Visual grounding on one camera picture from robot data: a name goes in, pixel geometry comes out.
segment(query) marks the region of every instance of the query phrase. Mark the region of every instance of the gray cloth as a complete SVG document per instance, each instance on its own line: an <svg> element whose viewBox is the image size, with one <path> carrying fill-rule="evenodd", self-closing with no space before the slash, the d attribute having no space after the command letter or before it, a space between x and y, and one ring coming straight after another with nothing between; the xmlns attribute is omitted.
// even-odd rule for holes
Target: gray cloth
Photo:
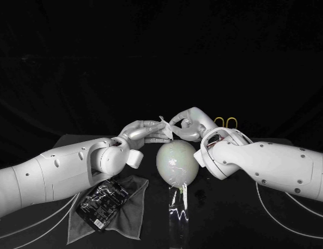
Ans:
<svg viewBox="0 0 323 249"><path fill-rule="evenodd" d="M142 224L142 212L144 212L144 192L148 186L148 180L131 175L123 179L116 180L119 185L123 187L129 194L129 199L119 208L110 223L107 224L105 230L115 230L122 236L129 239L139 240L139 230ZM82 199L87 195L92 188L80 192L76 200L76 204L80 203ZM94 230L86 224L83 219L76 214L74 210L77 205L69 213L69 227L67 227L67 243L80 239L83 236L92 234Z"/></svg>

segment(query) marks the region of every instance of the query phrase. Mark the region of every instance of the yellow scissor handle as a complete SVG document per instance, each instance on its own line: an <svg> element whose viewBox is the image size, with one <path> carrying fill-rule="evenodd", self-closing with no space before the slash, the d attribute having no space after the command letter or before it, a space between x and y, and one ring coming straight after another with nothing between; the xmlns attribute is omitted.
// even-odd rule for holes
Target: yellow scissor handle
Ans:
<svg viewBox="0 0 323 249"><path fill-rule="evenodd" d="M220 120L223 121L223 118L216 117L216 118L214 118L214 120L213 120L213 122L216 122L216 120L217 120L217 119L220 119ZM232 117L230 117L230 118L227 118L227 120L226 120L226 128L227 128L227 122L229 122L229 120L230 120L230 119L233 119L233 120L235 120L235 123L236 123L236 125L235 125L235 129L236 129L236 127L237 127L237 121L236 121L236 119L235 119L235 118L232 118Z"/></svg>

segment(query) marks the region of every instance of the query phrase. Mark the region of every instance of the small white paper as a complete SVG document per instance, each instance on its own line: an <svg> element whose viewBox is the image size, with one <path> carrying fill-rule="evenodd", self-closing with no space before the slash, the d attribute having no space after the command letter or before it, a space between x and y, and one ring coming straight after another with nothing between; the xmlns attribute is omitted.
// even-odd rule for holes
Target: small white paper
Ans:
<svg viewBox="0 0 323 249"><path fill-rule="evenodd" d="M161 132L162 132L162 134L167 136L167 138L172 140L172 132L171 132L171 129L170 129L170 125L168 125L168 123L164 121L162 117L161 117L161 116L158 116L158 117L159 117L159 119L161 119L161 123L165 124L165 127L161 129Z"/></svg>

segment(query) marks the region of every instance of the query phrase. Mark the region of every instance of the robotic hand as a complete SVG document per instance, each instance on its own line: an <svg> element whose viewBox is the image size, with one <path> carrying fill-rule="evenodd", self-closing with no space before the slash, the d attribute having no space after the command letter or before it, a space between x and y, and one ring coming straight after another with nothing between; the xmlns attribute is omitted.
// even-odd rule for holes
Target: robotic hand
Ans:
<svg viewBox="0 0 323 249"><path fill-rule="evenodd" d="M256 142L236 130L217 127L196 108L170 121L175 135L200 141L193 157L217 179L242 169L258 184L323 202L323 153L268 142Z"/></svg>
<svg viewBox="0 0 323 249"><path fill-rule="evenodd" d="M0 218L18 209L64 199L118 174L138 168L145 143L167 143L164 124L135 121L118 137L54 148L27 162L0 170Z"/></svg>

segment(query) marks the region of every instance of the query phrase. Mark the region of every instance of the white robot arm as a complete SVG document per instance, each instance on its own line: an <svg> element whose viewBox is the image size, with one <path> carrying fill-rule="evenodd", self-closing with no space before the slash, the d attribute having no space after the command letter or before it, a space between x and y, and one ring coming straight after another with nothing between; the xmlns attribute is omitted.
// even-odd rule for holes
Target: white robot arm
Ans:
<svg viewBox="0 0 323 249"><path fill-rule="evenodd" d="M203 136L194 159L219 179L242 169L261 185L323 202L323 153L252 143L237 130L214 128Z"/></svg>
<svg viewBox="0 0 323 249"><path fill-rule="evenodd" d="M118 174L138 168L142 153L120 137L54 148L0 170L0 218L18 209L73 196Z"/></svg>

